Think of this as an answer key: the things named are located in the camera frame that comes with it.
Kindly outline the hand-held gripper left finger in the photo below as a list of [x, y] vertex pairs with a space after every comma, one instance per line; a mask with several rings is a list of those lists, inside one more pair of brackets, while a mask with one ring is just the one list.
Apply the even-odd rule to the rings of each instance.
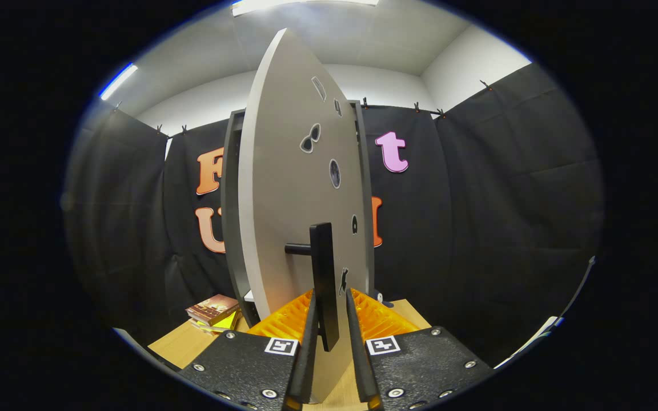
[[318, 304], [306, 291], [248, 331], [226, 331], [180, 371], [194, 388], [240, 410], [308, 404], [318, 342]]

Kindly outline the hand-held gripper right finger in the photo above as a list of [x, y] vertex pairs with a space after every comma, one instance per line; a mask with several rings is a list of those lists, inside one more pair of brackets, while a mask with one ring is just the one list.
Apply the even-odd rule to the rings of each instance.
[[433, 410], [494, 372], [445, 328], [419, 328], [363, 292], [346, 292], [346, 312], [359, 398], [370, 410]]

